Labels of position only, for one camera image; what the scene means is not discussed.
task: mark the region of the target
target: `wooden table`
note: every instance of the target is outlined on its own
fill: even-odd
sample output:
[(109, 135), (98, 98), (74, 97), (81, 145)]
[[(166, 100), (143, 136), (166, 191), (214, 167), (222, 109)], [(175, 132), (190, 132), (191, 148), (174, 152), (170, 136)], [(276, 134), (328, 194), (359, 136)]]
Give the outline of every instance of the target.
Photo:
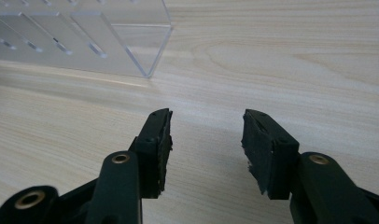
[(166, 191), (144, 223), (292, 223), (241, 148), (246, 108), (379, 194), (379, 1), (166, 0), (174, 31), (152, 79), (0, 62), (0, 205), (65, 193), (170, 107)]

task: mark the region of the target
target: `metal screw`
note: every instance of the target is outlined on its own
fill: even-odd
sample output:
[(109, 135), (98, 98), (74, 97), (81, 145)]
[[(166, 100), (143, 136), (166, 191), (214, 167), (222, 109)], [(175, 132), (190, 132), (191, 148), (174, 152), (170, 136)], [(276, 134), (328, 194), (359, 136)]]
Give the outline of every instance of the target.
[(311, 155), (309, 156), (309, 159), (312, 162), (320, 164), (320, 165), (327, 165), (330, 163), (329, 160), (327, 160), (324, 156), (321, 156), (321, 155)]

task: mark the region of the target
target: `transparent plastic container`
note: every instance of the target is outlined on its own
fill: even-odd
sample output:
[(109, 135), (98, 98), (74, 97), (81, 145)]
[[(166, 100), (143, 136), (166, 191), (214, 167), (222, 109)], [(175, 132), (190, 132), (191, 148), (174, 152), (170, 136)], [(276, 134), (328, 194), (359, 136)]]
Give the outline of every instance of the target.
[(0, 60), (151, 77), (171, 33), (163, 0), (0, 0)]

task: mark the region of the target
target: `light wood surface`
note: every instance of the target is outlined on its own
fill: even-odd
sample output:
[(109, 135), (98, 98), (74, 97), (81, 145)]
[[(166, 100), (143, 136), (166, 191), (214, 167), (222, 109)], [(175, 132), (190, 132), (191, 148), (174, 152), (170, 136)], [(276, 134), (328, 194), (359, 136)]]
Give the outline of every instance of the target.
[(166, 191), (144, 223), (292, 223), (241, 148), (246, 108), (379, 194), (379, 1), (166, 0), (174, 31), (152, 79), (0, 62), (0, 205), (61, 194), (170, 107)]

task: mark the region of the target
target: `black plastic part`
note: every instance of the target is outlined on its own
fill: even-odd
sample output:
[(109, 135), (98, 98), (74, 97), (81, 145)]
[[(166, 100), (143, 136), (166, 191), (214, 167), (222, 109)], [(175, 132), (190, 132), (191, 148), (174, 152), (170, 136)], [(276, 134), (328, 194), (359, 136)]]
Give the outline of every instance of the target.
[(379, 212), (379, 195), (367, 191), (366, 189), (361, 189), (364, 195), (368, 198), (373, 207)]
[(288, 199), (300, 144), (265, 113), (247, 109), (244, 120), (242, 146), (261, 193), (268, 191), (270, 199)]
[(166, 164), (173, 144), (170, 136), (172, 113), (168, 108), (151, 113), (129, 148), (139, 160), (142, 198), (158, 198), (164, 191)]
[[(166, 164), (172, 149), (171, 117), (172, 112), (167, 108), (151, 113), (130, 151), (109, 155), (99, 178), (61, 197), (55, 188), (46, 186), (13, 195), (0, 207), (0, 224), (141, 223), (141, 198), (158, 198), (164, 190)], [(112, 162), (116, 155), (122, 157)], [(124, 156), (130, 159), (123, 161)], [(40, 190), (44, 198), (35, 206), (15, 207), (23, 195)], [(34, 196), (29, 197), (25, 202), (33, 199)]]
[(24, 189), (0, 207), (0, 224), (50, 223), (52, 221), (51, 208), (57, 199), (58, 191), (50, 186)]
[(98, 179), (62, 195), (56, 203), (57, 223), (84, 223)]
[(115, 152), (105, 158), (85, 223), (142, 223), (137, 156)]
[[(320, 164), (311, 160), (313, 155), (327, 159), (328, 163)], [(297, 174), (297, 180), (301, 182), (304, 192), (293, 190), (291, 213), (295, 223), (379, 224), (377, 210), (333, 158), (320, 153), (305, 152), (301, 154)], [(302, 203), (303, 197), (307, 197), (309, 203)], [(315, 212), (316, 220), (298, 219), (309, 215), (298, 207), (309, 204)]]

